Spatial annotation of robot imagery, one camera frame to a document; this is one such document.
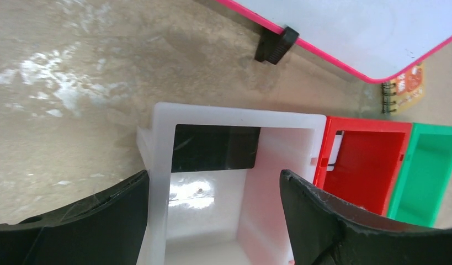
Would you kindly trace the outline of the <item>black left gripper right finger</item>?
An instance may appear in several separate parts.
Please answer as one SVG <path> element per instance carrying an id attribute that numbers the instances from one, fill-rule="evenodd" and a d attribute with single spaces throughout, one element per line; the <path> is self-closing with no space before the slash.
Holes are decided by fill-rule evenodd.
<path id="1" fill-rule="evenodd" d="M 280 196 L 296 264 L 452 264 L 452 228 L 371 213 L 288 169 Z"/>

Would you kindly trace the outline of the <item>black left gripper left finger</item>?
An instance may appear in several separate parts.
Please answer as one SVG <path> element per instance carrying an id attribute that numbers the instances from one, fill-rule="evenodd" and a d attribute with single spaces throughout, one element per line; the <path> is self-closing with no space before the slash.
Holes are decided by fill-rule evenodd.
<path id="1" fill-rule="evenodd" d="M 17 224 L 0 224 L 0 264 L 136 264 L 148 219 L 149 175 Z"/>

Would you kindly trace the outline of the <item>black card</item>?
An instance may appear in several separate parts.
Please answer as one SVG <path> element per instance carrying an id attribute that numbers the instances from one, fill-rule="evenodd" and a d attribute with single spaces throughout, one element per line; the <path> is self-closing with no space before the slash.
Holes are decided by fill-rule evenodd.
<path id="1" fill-rule="evenodd" d="M 178 124 L 171 172 L 253 168 L 260 127 Z"/>

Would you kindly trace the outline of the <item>silver card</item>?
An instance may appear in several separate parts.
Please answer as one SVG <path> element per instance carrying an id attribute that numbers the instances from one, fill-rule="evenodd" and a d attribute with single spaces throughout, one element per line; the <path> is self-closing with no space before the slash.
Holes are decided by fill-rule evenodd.
<path id="1" fill-rule="evenodd" d="M 327 165 L 327 171 L 333 171 L 337 162 L 337 158 L 338 158 L 338 154 L 340 151 L 340 147 L 342 144 L 342 140 L 343 140 L 343 136 L 344 136 L 344 131 L 336 131 L 334 140 L 333 140 L 333 145 L 332 145 L 332 149 L 331 149 L 331 153 L 328 159 L 328 165 Z"/>

